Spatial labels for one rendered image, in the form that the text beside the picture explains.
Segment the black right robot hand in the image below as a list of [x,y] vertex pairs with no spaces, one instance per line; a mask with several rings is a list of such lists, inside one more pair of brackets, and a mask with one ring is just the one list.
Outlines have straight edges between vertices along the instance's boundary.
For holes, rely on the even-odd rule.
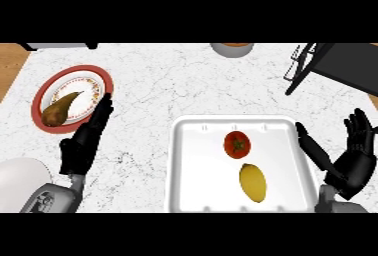
[[325,183],[331,185],[338,195],[350,200],[363,190],[378,163],[374,154],[374,140],[378,126],[372,127],[365,112],[356,108],[344,120],[347,128],[347,149],[335,162],[324,148],[309,135],[304,125],[297,122],[300,147],[322,171],[326,172]]

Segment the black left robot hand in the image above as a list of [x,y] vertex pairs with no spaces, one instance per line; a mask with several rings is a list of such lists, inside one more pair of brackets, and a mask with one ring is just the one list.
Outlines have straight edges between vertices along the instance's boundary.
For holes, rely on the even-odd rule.
[[111,94],[106,93],[96,105],[93,114],[71,138],[61,143],[62,175],[86,175],[93,164],[102,132],[114,111]]

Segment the white plastic tray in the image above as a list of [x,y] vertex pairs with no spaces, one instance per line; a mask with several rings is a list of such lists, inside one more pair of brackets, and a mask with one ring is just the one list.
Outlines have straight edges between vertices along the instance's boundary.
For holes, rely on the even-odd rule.
[[[241,159],[225,151],[225,137],[241,131],[251,150]],[[266,198],[254,202],[239,171],[263,172]],[[186,115],[170,135],[164,210],[177,213],[312,213],[319,183],[298,145],[295,120],[284,115]]]

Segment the red tomato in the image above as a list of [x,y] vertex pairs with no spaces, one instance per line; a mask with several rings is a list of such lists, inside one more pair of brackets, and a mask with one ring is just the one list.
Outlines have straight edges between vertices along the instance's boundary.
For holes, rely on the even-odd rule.
[[248,136],[241,131],[232,131],[225,137],[223,147],[226,154],[233,159],[244,158],[251,150]]

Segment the brown pear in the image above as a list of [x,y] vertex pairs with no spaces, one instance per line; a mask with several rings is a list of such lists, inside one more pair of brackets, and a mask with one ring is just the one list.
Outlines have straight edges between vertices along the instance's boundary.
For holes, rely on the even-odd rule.
[[41,113],[41,123],[47,127],[58,127],[65,123],[70,107],[78,95],[80,92],[70,93],[44,109]]

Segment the white rounded object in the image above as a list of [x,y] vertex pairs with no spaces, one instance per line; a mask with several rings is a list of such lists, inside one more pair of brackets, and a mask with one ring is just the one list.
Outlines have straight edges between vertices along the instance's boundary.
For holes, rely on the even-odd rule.
[[36,190],[50,182],[49,169],[37,159],[0,162],[0,213],[18,213]]

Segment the red rimmed patterned plate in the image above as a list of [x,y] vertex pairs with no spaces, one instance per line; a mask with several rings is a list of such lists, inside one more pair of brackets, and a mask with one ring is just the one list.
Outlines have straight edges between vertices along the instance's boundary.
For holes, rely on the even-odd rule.
[[[58,72],[43,83],[34,96],[31,117],[36,126],[52,134],[74,132],[89,121],[104,95],[112,91],[112,79],[101,67],[77,65]],[[78,92],[80,95],[70,106],[65,123],[58,127],[46,126],[41,122],[44,109],[74,92]]]

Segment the yellow lemon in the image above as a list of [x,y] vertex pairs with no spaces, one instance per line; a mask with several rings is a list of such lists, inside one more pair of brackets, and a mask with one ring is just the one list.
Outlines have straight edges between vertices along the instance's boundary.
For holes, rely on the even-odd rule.
[[260,203],[266,198],[267,185],[263,172],[256,165],[242,165],[239,183],[248,198]]

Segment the dark grey appliance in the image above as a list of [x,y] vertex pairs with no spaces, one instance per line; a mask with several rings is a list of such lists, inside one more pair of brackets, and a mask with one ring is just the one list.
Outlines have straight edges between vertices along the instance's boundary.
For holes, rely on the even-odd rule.
[[87,48],[95,50],[99,43],[18,43],[27,51],[49,48]]

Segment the grey cup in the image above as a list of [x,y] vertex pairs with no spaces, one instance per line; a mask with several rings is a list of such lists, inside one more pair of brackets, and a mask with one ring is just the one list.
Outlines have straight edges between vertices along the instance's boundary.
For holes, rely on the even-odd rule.
[[213,50],[226,58],[241,58],[253,50],[254,44],[248,43],[242,46],[230,46],[223,43],[211,43]]

